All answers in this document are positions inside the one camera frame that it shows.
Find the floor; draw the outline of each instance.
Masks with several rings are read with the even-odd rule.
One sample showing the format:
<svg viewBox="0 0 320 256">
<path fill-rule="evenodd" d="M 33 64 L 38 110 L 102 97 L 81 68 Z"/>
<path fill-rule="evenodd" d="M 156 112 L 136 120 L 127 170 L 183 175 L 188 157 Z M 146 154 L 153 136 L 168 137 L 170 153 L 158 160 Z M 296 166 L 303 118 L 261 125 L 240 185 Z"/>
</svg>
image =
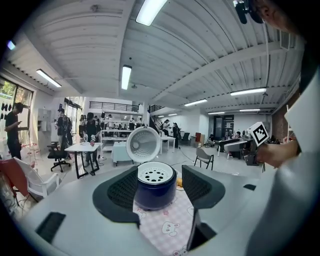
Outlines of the floor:
<svg viewBox="0 0 320 256">
<path fill-rule="evenodd" d="M 262 166 L 247 166 L 245 161 L 237 158 L 227 159 L 227 153 L 220 153 L 218 156 L 217 148 L 205 148 L 204 151 L 208 155 L 214 155 L 213 170 L 233 175 L 247 176 L 252 178 L 259 179 L 262 174 Z M 174 153 L 172 152 L 172 145 L 170 144 L 169 151 L 167 150 L 167 142 L 163 142 L 162 155 L 158 155 L 154 161 L 164 162 L 171 165 L 178 172 L 182 172 L 182 165 L 193 166 L 196 159 L 196 148 L 191 146 L 180 146 L 180 149 L 175 149 Z M 47 155 L 42 155 L 37 158 L 37 169 L 38 174 L 45 175 L 51 173 L 50 168 L 53 166 L 53 160 L 48 159 Z M 55 173 L 60 176 L 61 186 L 77 180 L 74 155 L 71 155 L 71 167 L 63 166 L 63 172 L 60 172 L 60 168 L 56 167 L 53 169 Z M 79 168 L 81 168 L 81 159 L 78 158 Z M 118 166 L 113 163 L 111 159 L 110 152 L 104 152 L 100 155 L 99 160 L 100 170 L 96 172 L 96 175 L 110 172 L 117 169 L 123 169 L 125 167 L 130 168 L 133 164 L 131 161 L 118 162 Z M 200 161 L 197 161 L 196 166 L 200 167 Z M 202 163 L 203 172 L 211 172 L 211 164 L 206 169 L 206 164 Z M 82 177 L 81 179 L 90 179 L 90 175 Z M 25 215 L 36 202 L 29 197 L 27 200 L 18 193 L 17 195 L 20 207 L 16 208 L 15 217 L 20 219 Z"/>
</svg>

